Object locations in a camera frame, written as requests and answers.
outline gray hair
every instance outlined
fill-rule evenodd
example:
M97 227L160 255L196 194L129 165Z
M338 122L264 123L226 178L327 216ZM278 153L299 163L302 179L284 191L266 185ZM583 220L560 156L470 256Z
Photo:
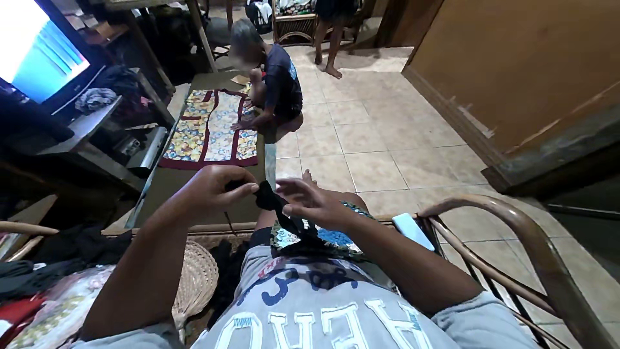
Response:
M254 27L254 24L247 19L239 19L232 24L231 45L247 47L251 43L262 43L263 39Z

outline television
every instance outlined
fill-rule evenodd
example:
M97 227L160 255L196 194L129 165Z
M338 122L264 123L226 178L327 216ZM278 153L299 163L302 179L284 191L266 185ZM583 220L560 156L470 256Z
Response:
M105 68L50 0L0 1L0 48L0 78L52 116Z

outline tv screen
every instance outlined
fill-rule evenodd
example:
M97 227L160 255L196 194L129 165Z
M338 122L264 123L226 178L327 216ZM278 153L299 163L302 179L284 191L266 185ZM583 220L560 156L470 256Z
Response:
M0 1L0 78L43 103L91 65L34 0Z

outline blanket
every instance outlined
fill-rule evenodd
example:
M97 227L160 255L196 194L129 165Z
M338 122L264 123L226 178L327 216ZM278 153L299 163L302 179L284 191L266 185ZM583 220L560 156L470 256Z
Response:
M199 170L212 164L257 165L258 133L230 129L253 116L252 110L243 107L246 98L244 93L223 89L192 91L159 166Z

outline gray t-shirt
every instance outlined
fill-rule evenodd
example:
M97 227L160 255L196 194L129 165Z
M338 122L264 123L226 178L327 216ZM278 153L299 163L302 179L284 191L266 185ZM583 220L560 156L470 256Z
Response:
M73 348L182 348L171 325L155 325ZM327 258L272 258L251 248L235 301L192 348L536 348L493 294L431 319L373 282L356 264Z

